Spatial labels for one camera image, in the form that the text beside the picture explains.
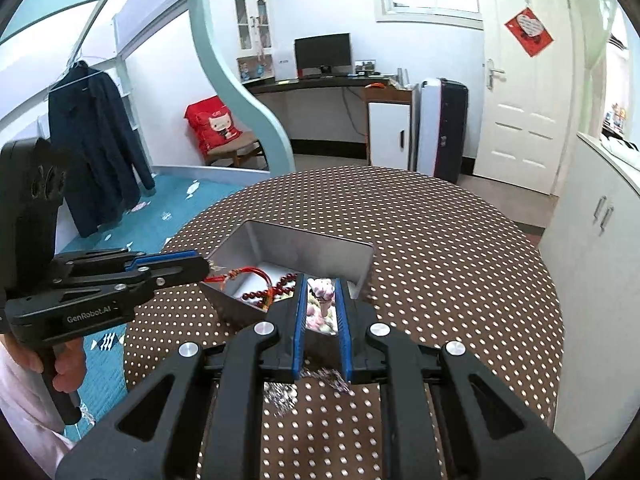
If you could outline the person's left hand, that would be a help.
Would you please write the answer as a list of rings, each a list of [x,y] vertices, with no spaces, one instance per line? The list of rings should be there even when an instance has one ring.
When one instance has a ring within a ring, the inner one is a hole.
[[[12,335],[2,335],[1,342],[17,365],[38,374],[43,372],[39,356],[22,347]],[[52,382],[56,391],[71,393],[81,386],[87,371],[82,338],[66,341],[63,351],[56,357],[55,370],[56,375]]]

